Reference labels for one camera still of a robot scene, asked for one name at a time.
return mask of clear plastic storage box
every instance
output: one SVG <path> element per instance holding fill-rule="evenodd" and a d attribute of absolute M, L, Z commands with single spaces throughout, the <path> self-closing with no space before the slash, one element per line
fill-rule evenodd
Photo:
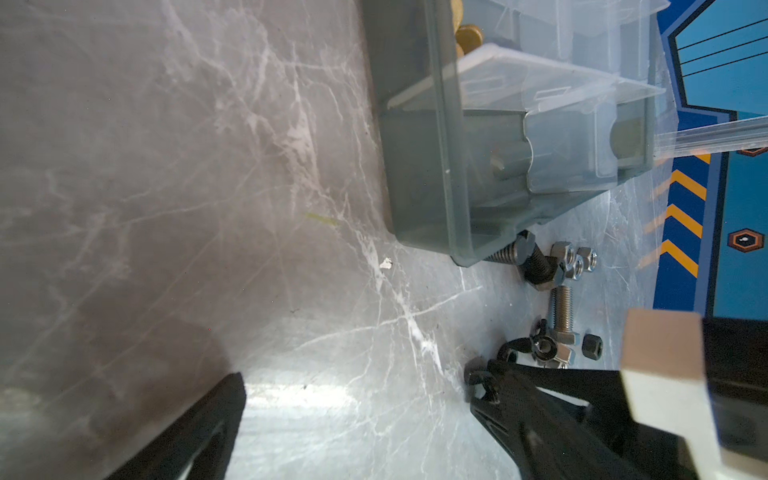
<path fill-rule="evenodd" d="M 668 5 L 464 0 L 485 43 L 457 60 L 449 0 L 364 0 L 398 239 L 469 266 L 648 170 Z"/>

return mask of clear plastic strip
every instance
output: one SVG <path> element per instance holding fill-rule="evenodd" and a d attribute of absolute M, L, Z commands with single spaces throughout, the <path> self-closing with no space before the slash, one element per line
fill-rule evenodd
<path fill-rule="evenodd" d="M 656 136 L 655 158 L 768 147 L 768 115 Z"/>

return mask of coin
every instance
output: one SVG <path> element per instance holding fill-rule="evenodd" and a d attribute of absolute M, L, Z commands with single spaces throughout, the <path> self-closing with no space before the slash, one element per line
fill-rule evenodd
<path fill-rule="evenodd" d="M 482 29 L 477 25 L 462 25 L 456 31 L 456 43 L 458 43 L 464 55 L 482 46 Z"/>

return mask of marble surface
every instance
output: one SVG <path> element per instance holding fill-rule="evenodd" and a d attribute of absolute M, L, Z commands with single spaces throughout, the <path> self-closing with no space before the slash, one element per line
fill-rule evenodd
<path fill-rule="evenodd" d="M 387 230 L 359 5 L 0 9 L 4 478 L 102 478 L 231 371 L 228 478 L 517 475 L 462 375 L 547 294 Z M 617 368 L 652 304 L 668 174 L 535 228 L 601 253 L 574 308 L 605 354 L 577 367 Z"/>

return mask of yellow chevron stripe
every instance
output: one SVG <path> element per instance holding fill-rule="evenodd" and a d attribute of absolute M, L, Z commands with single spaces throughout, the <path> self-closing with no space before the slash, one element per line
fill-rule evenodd
<path fill-rule="evenodd" d="M 665 240 L 661 244 L 661 254 L 664 255 L 665 253 L 669 253 L 672 258 L 677 260 L 677 262 L 685 267 L 685 270 L 688 270 L 691 275 L 698 277 L 699 276 L 699 266 L 696 265 L 696 262 L 690 259 L 688 255 L 685 254 L 680 248 L 677 247 L 674 243 L 670 242 L 669 240 Z"/>
<path fill-rule="evenodd" d="M 702 226 L 699 225 L 699 222 L 691 218 L 690 215 L 683 212 L 677 205 L 670 205 L 667 207 L 667 218 L 669 217 L 682 223 L 688 230 L 694 232 L 697 237 L 701 238 L 701 234 L 703 233 Z"/>
<path fill-rule="evenodd" d="M 661 247 L 654 248 L 654 251 L 650 252 L 648 255 L 643 256 L 643 258 L 640 259 L 640 262 L 637 263 L 638 269 L 643 269 L 646 266 L 653 265 L 658 261 L 658 258 L 661 256 Z"/>
<path fill-rule="evenodd" d="M 650 222 L 645 224 L 645 227 L 643 228 L 643 231 L 645 233 L 651 233 L 655 230 L 657 230 L 659 227 L 664 225 L 664 221 L 669 217 L 667 212 L 664 212 L 663 214 L 659 215 L 658 217 L 654 218 Z"/>
<path fill-rule="evenodd" d="M 699 185 L 694 179 L 688 177 L 686 174 L 679 170 L 672 172 L 672 183 L 678 182 L 683 187 L 694 192 L 694 194 L 701 200 L 707 199 L 707 189 Z"/>
<path fill-rule="evenodd" d="M 671 178 L 667 178 L 665 181 L 661 183 L 658 187 L 654 188 L 654 195 L 653 198 L 658 198 L 661 194 L 666 192 L 670 189 L 670 184 L 672 183 Z"/>

